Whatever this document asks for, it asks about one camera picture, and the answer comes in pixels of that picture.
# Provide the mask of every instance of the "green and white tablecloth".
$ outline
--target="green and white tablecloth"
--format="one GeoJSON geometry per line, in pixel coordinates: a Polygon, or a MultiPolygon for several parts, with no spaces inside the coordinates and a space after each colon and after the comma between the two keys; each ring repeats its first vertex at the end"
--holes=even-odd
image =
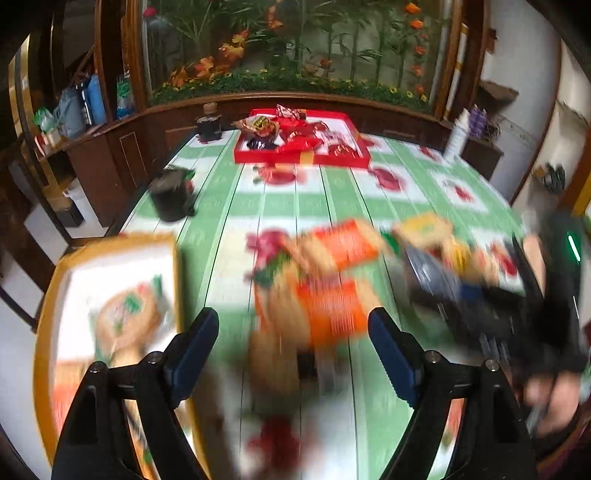
{"type": "MultiPolygon", "coordinates": [[[[182,253],[186,322],[203,306],[219,314],[219,338],[195,393],[214,480],[248,469],[245,449],[261,428],[248,414],[253,403],[258,409],[261,402],[254,401],[245,367],[248,336],[256,322],[248,277],[254,254],[245,248],[247,235],[270,229],[295,234],[350,217],[370,219],[380,228],[431,210],[454,224],[457,237],[483,246],[514,232],[523,234],[507,202],[459,158],[448,163],[433,150],[371,137],[370,171],[297,166],[282,184],[270,184],[252,164],[234,163],[237,137],[237,132],[225,132],[220,141],[207,145],[192,139],[172,159],[172,165],[196,172],[195,217],[161,222],[144,196],[123,228],[173,231],[182,253]]],[[[398,279],[389,278],[383,259],[352,274],[371,281],[392,318],[424,348],[445,350],[450,337],[443,322],[431,328],[429,322],[417,322],[415,311],[397,310],[391,282],[398,279]]],[[[519,287],[516,279],[502,282],[519,287]]],[[[303,480],[379,478],[411,415],[406,402],[397,399],[368,338],[349,341],[340,354],[350,375],[339,393],[301,397],[296,408],[290,407],[302,448],[311,443],[317,452],[312,465],[297,474],[303,480]]],[[[449,455],[440,448],[433,478],[444,472],[449,455]]]]}

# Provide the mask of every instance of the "snack package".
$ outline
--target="snack package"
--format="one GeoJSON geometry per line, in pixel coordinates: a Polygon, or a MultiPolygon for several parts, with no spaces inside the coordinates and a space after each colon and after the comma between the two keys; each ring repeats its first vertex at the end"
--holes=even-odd
{"type": "Polygon", "coordinates": [[[457,303],[461,299],[462,281],[430,253],[407,246],[404,249],[404,281],[412,302],[437,307],[437,303],[457,303]]]}
{"type": "Polygon", "coordinates": [[[381,303],[369,282],[278,282],[268,297],[268,314],[277,335],[296,348],[332,345],[366,333],[369,313],[381,303]]]}
{"type": "Polygon", "coordinates": [[[499,267],[494,257],[481,248],[472,251],[470,262],[462,279],[471,283],[484,283],[489,286],[499,284],[499,267]]]}
{"type": "Polygon", "coordinates": [[[386,243],[372,225],[349,219],[329,228],[317,228],[296,239],[284,237],[291,257],[308,274],[332,275],[365,261],[372,261],[386,243]]]}
{"type": "Polygon", "coordinates": [[[415,248],[439,247],[452,236],[453,225],[433,212],[423,213],[394,225],[392,235],[415,248]]]}
{"type": "Polygon", "coordinates": [[[299,108],[286,108],[283,105],[277,105],[277,116],[283,118],[295,118],[297,120],[306,120],[306,111],[299,108]]]}
{"type": "Polygon", "coordinates": [[[253,383],[276,394],[315,387],[320,394],[329,393],[338,383],[334,349],[299,351],[269,331],[251,333],[248,363],[253,383]]]}
{"type": "Polygon", "coordinates": [[[270,141],[275,140],[279,125],[264,115],[253,115],[234,122],[238,130],[246,133],[248,136],[256,135],[259,138],[270,141]]]}
{"type": "Polygon", "coordinates": [[[441,244],[441,261],[446,268],[462,277],[471,262],[472,252],[464,242],[450,237],[441,244]]]}
{"type": "Polygon", "coordinates": [[[161,277],[112,297],[92,316],[97,347],[107,358],[120,349],[150,343],[160,327],[161,277]]]}

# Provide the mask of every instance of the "candy wrapper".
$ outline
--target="candy wrapper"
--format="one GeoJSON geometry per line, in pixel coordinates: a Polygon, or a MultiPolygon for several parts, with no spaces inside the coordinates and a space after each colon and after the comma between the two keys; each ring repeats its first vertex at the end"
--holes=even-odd
{"type": "Polygon", "coordinates": [[[318,137],[317,132],[328,131],[329,128],[324,122],[312,122],[310,124],[304,123],[299,127],[281,127],[279,136],[284,142],[289,141],[295,135],[301,135],[303,137],[318,137]]]}
{"type": "Polygon", "coordinates": [[[316,134],[328,148],[329,157],[359,158],[359,152],[351,146],[350,141],[341,133],[331,130],[319,131],[316,134]]]}
{"type": "Polygon", "coordinates": [[[270,141],[275,140],[277,131],[279,130],[279,124],[273,122],[269,117],[264,115],[253,115],[248,118],[243,118],[238,122],[234,122],[234,126],[247,135],[256,135],[257,137],[268,139],[270,141]]]}
{"type": "Polygon", "coordinates": [[[322,140],[320,138],[293,135],[285,144],[277,148],[277,153],[311,151],[321,145],[322,140]]]}
{"type": "Polygon", "coordinates": [[[297,118],[288,118],[283,116],[274,116],[271,120],[279,124],[280,131],[292,131],[294,129],[304,128],[306,125],[308,125],[306,120],[299,120],[297,118]]]}
{"type": "Polygon", "coordinates": [[[375,260],[386,248],[382,236],[361,219],[349,219],[330,228],[317,228],[296,239],[282,238],[291,257],[306,273],[334,275],[375,260]]]}
{"type": "Polygon", "coordinates": [[[306,111],[299,108],[286,108],[283,105],[277,105],[277,116],[283,118],[295,118],[296,120],[306,120],[306,111]]]}
{"type": "Polygon", "coordinates": [[[277,145],[271,140],[260,137],[252,137],[246,143],[246,146],[251,150],[275,150],[277,148],[277,145]]]}

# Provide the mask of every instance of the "white wall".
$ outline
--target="white wall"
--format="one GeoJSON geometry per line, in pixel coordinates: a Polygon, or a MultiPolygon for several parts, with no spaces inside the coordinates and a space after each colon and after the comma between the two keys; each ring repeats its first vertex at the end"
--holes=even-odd
{"type": "Polygon", "coordinates": [[[505,153],[491,178],[511,199],[530,164],[554,106],[559,37],[527,0],[492,0],[491,27],[498,40],[487,79],[519,91],[501,110],[506,118],[497,146],[505,153]]]}
{"type": "MultiPolygon", "coordinates": [[[[562,65],[558,100],[567,103],[589,119],[591,117],[591,83],[564,42],[561,48],[562,65]]],[[[556,105],[548,134],[544,138],[534,168],[546,163],[554,166],[561,164],[564,167],[568,185],[583,153],[586,130],[586,126],[575,121],[572,114],[556,105]]],[[[558,197],[549,195],[536,182],[528,178],[513,208],[522,214],[526,223],[535,227],[539,218],[554,209],[557,204],[558,197]]]]}

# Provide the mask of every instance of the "black container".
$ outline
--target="black container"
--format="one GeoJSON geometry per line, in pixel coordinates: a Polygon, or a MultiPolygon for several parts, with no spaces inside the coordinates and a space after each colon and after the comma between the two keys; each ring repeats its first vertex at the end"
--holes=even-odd
{"type": "Polygon", "coordinates": [[[205,116],[197,119],[197,135],[203,143],[219,140],[222,137],[222,116],[217,113],[216,103],[203,105],[205,116]]]}
{"type": "Polygon", "coordinates": [[[185,184],[186,173],[185,169],[164,170],[148,186],[154,208],[163,222],[176,222],[195,213],[194,196],[185,184]]]}

